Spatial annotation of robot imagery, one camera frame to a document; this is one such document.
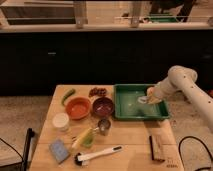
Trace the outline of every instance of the green plastic tray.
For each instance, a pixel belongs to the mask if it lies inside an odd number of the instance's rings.
[[[153,84],[116,84],[115,118],[118,120],[164,120],[169,118],[165,101],[158,104],[142,104],[138,97],[146,95],[146,90]]]
[[[177,23],[178,20],[170,14],[150,14],[150,21],[154,23]]]

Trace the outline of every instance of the blue sponge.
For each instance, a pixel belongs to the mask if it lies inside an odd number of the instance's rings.
[[[59,164],[70,156],[69,151],[60,139],[51,143],[49,149]]]

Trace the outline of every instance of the wooden tabletop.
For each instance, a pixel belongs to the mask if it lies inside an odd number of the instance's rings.
[[[61,132],[52,125],[52,119],[55,114],[65,112],[65,107],[61,105],[61,99],[64,94],[74,88],[76,93],[70,96],[66,103],[74,97],[88,97],[90,89],[94,87],[104,87],[107,89],[109,98],[113,100],[113,86],[98,85],[58,85],[56,87],[46,120],[36,147],[30,171],[183,171],[183,165],[180,160],[177,145],[169,120],[164,121],[117,121],[110,118],[112,126],[107,136],[95,134],[93,146],[89,149],[80,147],[79,151],[83,153],[95,152],[107,147],[122,146],[118,153],[108,156],[102,156],[90,161],[88,166],[76,166],[73,155],[60,165],[49,151],[49,145],[56,139],[61,139],[67,148],[71,147],[72,137],[89,126],[97,125],[98,118],[92,115],[84,119],[70,121],[68,131]],[[159,163],[151,160],[151,150],[149,136],[158,134],[162,137],[165,162]]]

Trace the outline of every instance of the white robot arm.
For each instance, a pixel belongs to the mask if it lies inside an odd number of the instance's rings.
[[[196,71],[182,66],[173,66],[169,69],[167,78],[158,82],[151,93],[147,91],[148,103],[157,103],[181,90],[213,133],[213,99],[195,84],[196,80]]]

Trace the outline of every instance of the black cable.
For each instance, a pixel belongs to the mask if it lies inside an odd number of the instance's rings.
[[[181,154],[181,145],[182,145],[182,143],[183,143],[184,140],[189,139],[189,138],[195,139],[195,140],[199,141],[199,142],[205,147],[205,149],[206,149],[206,151],[207,151],[207,153],[208,153],[208,155],[209,155],[209,158],[210,158],[211,162],[213,162],[213,156],[212,156],[210,150],[208,149],[208,147],[206,146],[206,144],[205,144],[202,140],[200,140],[199,138],[194,137],[194,136],[186,136],[186,137],[184,137],[184,138],[180,141],[180,143],[179,143],[179,145],[178,145],[178,151],[179,151],[179,154],[180,154],[181,161],[183,162],[182,154]],[[201,171],[201,170],[207,170],[207,169],[210,170],[211,167],[202,167],[202,168],[196,169],[195,171]]]
[[[12,148],[18,155],[19,157],[21,158],[21,162],[23,162],[23,157],[21,156],[21,154],[13,147],[11,146],[10,144],[8,144],[6,141],[4,141],[2,138],[0,138],[0,140],[5,143],[6,145],[8,145],[10,148]]]

